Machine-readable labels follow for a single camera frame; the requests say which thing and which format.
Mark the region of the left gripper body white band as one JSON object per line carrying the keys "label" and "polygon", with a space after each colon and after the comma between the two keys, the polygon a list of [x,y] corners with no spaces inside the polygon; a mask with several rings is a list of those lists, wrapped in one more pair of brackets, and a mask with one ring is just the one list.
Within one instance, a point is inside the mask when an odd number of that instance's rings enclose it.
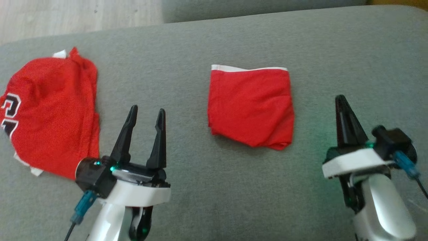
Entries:
{"label": "left gripper body white band", "polygon": [[154,206],[169,202],[171,197],[165,167],[165,164],[150,163],[111,167],[117,182],[105,203],[123,207],[130,215],[123,216],[122,221],[130,223],[121,226],[118,240],[144,241],[148,237]]}

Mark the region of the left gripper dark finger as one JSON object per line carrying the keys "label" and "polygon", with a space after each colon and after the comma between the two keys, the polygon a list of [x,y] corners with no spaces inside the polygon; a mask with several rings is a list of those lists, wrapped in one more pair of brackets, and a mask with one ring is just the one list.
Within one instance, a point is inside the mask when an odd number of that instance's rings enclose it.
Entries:
{"label": "left gripper dark finger", "polygon": [[166,112],[163,108],[159,110],[156,120],[156,137],[151,155],[146,162],[148,169],[164,169],[167,166],[166,161]]}
{"label": "left gripper dark finger", "polygon": [[124,125],[110,154],[110,157],[119,164],[126,164],[130,162],[129,149],[130,142],[132,139],[133,128],[136,125],[137,113],[138,106],[131,106]]}

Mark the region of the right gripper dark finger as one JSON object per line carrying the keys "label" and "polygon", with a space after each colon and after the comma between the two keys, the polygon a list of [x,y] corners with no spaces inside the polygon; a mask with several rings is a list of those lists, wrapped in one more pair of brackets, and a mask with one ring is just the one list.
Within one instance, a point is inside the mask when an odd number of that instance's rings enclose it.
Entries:
{"label": "right gripper dark finger", "polygon": [[368,141],[362,125],[350,107],[346,97],[341,96],[341,146],[364,145]]}
{"label": "right gripper dark finger", "polygon": [[336,130],[338,147],[346,147],[348,145],[347,112],[346,97],[344,95],[336,96]]}

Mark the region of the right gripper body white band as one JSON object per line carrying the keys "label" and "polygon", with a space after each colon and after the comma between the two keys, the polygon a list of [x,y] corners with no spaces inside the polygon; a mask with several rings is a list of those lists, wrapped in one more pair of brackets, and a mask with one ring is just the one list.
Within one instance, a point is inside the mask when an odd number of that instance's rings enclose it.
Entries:
{"label": "right gripper body white band", "polygon": [[326,179],[339,178],[344,204],[355,213],[396,213],[397,189],[391,181],[395,167],[372,148],[331,147],[322,171]]}

